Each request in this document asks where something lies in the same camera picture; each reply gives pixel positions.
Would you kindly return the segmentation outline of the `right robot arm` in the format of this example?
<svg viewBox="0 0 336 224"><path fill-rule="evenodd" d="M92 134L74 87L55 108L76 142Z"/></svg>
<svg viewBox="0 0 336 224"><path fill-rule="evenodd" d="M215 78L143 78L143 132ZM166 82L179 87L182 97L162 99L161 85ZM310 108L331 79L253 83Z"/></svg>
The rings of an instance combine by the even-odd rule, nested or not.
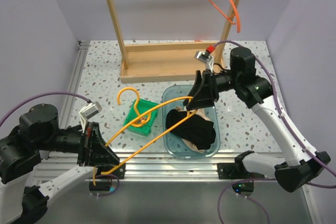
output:
<svg viewBox="0 0 336 224"><path fill-rule="evenodd" d="M326 168L330 162L327 152L319 152L300 133L289 118L276 95L274 83L257 75L256 57L246 47L230 51L229 69L219 73L213 71L213 46L198 51L195 58L205 64L204 71L197 71L195 82L185 100L190 110L212 107L224 91L234 90L264 123L280 147L283 158L273 158L246 151L235 157L234 172L240 178L251 173L274 178L287 192L294 192L308 184Z"/></svg>

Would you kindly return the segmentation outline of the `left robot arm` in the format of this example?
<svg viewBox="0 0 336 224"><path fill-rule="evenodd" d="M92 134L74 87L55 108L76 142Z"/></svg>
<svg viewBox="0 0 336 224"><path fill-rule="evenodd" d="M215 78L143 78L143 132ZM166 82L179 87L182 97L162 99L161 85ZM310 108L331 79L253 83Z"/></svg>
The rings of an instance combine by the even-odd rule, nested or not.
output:
<svg viewBox="0 0 336 224"><path fill-rule="evenodd" d="M40 151L74 153L76 165L39 186L26 183L41 163ZM1 139L1 223L36 223L61 195L95 175L104 178L120 163L106 146L96 122L59 127L58 110L38 104Z"/></svg>

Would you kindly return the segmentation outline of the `pink clothespin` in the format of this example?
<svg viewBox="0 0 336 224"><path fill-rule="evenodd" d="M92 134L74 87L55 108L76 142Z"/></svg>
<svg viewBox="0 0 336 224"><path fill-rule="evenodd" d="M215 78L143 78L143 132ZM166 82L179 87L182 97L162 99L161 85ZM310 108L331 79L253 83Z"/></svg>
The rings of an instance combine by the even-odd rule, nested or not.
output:
<svg viewBox="0 0 336 224"><path fill-rule="evenodd" d="M147 123L147 118L139 119L135 122L136 127L142 127L144 124Z"/></svg>

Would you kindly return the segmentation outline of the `yellow plastic hanger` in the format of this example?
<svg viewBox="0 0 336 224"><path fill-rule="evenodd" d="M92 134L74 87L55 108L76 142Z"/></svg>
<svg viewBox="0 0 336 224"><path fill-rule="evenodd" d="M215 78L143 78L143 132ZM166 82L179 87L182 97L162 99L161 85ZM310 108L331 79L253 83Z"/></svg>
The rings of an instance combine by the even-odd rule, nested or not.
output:
<svg viewBox="0 0 336 224"><path fill-rule="evenodd" d="M109 145L111 144L111 142L117 137L119 136L122 132L124 132L127 128L129 128L130 126L133 128L137 128L136 132L138 133L143 133L143 132L149 132L151 125L153 123L153 120L155 119L155 116L152 116L152 114L156 114L156 110L167 105L170 103L173 103L175 101L179 101L179 100L187 100L187 102L190 102L192 100L192 96L184 96L184 97L178 97L178 98L174 98L174 99L170 99L166 102L160 103L160 104L155 104L154 106L150 107L148 110L143 111L143 113L139 112L139 103L144 102L144 103L148 103L148 101L146 100L142 100L140 98L140 94L138 92L137 89L133 88L133 87L125 87L123 89L121 89L117 95L117 103L118 105L121 105L121 94L124 91L127 90L131 90L136 94L136 100L133 103L133 108L130 110L129 115L123 125L123 127L113 136L111 137L106 143L105 143L105 147L109 148ZM185 121L189 120L190 118L192 118L195 114L197 113L197 110L194 110L192 113L187 112L186 116L184 118L182 118L181 120L179 120L177 123L175 123L174 125L172 125L170 128L168 128L167 130L165 130L163 133L161 133L160 135L158 135L157 137L155 137L153 140L149 141L147 144L145 144L143 147L141 147L139 150L137 150L136 152L134 152L132 155L130 155L128 158L126 158L124 161L122 161L120 164L113 166L110 170L108 171L102 171L100 172L99 176L110 176L112 175L112 173L114 171L116 171L117 169L119 169L122 165L124 165L127 161L129 161L130 159L134 158L136 155L138 155L140 152L142 152L143 150L145 150L147 147L149 147L151 144L155 143L159 138L163 137L164 135L166 135L168 132L171 132L173 129L177 128L178 126L180 126L182 123L184 123Z"/></svg>

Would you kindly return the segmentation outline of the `black underwear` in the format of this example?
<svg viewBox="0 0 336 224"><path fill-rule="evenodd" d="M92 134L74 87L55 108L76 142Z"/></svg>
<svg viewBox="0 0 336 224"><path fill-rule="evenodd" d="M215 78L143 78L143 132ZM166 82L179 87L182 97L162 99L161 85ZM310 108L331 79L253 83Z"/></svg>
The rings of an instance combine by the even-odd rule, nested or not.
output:
<svg viewBox="0 0 336 224"><path fill-rule="evenodd" d="M172 109L166 116L166 128L171 128L186 116L186 111ZM214 144L216 140L214 123L197 113L174 129L170 130L170 133L191 142L198 150L210 149L211 145Z"/></svg>

